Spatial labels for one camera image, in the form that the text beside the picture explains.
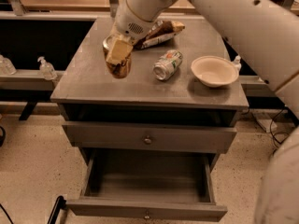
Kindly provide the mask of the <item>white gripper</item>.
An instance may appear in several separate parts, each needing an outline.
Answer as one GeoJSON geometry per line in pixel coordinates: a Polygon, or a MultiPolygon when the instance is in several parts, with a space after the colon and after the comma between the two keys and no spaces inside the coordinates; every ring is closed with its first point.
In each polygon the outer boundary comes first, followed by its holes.
{"type": "Polygon", "coordinates": [[[133,46],[119,39],[120,33],[139,40],[146,36],[155,22],[155,10],[150,5],[130,5],[128,0],[122,0],[118,7],[115,26],[110,35],[117,37],[113,40],[106,61],[112,64],[121,63],[132,52],[133,46]]]}

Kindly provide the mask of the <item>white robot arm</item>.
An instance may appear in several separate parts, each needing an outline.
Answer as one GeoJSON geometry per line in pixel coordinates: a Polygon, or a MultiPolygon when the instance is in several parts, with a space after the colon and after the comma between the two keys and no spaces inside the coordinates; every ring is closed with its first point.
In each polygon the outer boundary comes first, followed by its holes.
{"type": "MultiPolygon", "coordinates": [[[[122,0],[112,32],[135,42],[177,0],[122,0]]],[[[189,0],[299,118],[299,18],[270,0],[189,0]]],[[[299,224],[299,129],[270,161],[254,224],[299,224]]]]}

